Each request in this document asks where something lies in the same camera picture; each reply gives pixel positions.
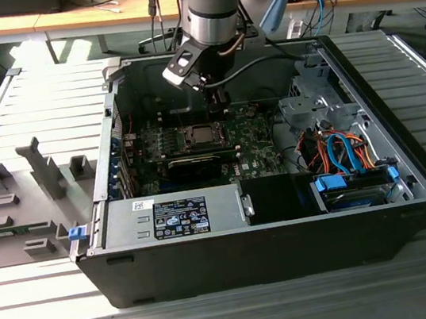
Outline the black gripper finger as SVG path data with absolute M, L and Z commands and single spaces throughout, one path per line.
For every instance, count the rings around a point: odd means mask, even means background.
M 215 99 L 214 91 L 211 88 L 205 89 L 205 100 L 207 102 L 209 115 L 218 115 L 219 110 L 217 100 Z
M 224 86 L 219 86 L 216 89 L 217 96 L 217 104 L 221 108 L 221 115 L 225 116 L 228 114 L 229 110 L 229 99 L 228 99 L 228 91 L 226 91 Z

